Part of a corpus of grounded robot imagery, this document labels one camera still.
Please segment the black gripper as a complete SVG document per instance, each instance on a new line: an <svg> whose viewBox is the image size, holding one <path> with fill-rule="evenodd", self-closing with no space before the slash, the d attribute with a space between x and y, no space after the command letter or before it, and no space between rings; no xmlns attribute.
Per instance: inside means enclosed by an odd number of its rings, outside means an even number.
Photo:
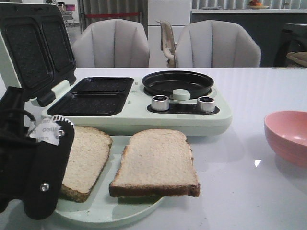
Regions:
<svg viewBox="0 0 307 230"><path fill-rule="evenodd" d="M0 211L20 199L26 215L41 220L57 206L74 124L54 115L35 127L36 119L24 103L24 89L12 86L0 100Z"/></svg>

